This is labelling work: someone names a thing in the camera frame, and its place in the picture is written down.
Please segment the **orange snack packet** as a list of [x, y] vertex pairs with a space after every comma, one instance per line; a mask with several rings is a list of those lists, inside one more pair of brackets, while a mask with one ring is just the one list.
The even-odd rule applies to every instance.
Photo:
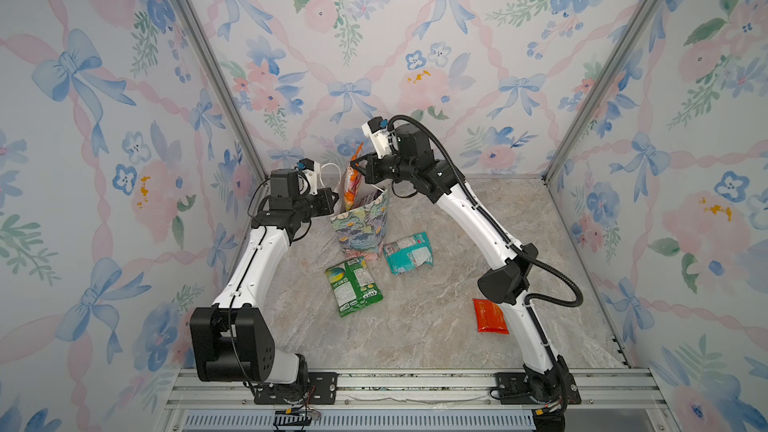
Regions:
[[345, 178], [343, 182], [343, 203], [346, 211], [350, 211], [354, 208], [354, 204], [357, 200], [357, 195], [360, 187], [362, 174], [355, 168], [353, 162], [357, 160], [363, 150], [363, 145], [360, 144], [353, 156], [345, 172]]

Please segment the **floral paper gift bag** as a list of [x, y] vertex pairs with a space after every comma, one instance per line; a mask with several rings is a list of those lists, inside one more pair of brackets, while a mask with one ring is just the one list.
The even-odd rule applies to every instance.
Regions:
[[334, 189], [340, 194], [340, 204], [330, 217], [331, 227], [346, 258], [376, 260], [383, 251], [387, 232], [390, 190], [387, 185], [366, 184], [362, 178], [354, 208], [346, 211], [343, 182], [347, 167]]

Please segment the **teal snack packet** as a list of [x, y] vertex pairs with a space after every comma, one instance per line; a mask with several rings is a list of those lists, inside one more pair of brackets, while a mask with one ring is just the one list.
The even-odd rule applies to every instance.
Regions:
[[419, 232], [383, 247], [384, 256], [393, 275], [400, 275], [422, 266], [433, 266], [434, 256], [425, 232]]

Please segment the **green snack packet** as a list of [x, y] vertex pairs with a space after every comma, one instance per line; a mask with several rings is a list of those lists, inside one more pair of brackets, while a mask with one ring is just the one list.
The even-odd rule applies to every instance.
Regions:
[[361, 311], [383, 300], [363, 257], [345, 260], [325, 270], [341, 317]]

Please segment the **red snack packet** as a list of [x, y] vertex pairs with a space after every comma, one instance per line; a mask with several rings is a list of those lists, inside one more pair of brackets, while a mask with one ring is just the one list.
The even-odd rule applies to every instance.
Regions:
[[509, 334], [504, 314], [497, 304], [487, 299], [474, 299], [473, 306], [479, 333]]

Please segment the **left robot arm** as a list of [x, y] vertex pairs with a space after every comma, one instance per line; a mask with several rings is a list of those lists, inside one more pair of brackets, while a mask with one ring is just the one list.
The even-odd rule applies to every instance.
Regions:
[[263, 309], [296, 233], [312, 219], [331, 215], [338, 200], [339, 194], [329, 188], [262, 200], [232, 277], [210, 306], [196, 308], [191, 316], [201, 381], [306, 387], [306, 360], [277, 348]]

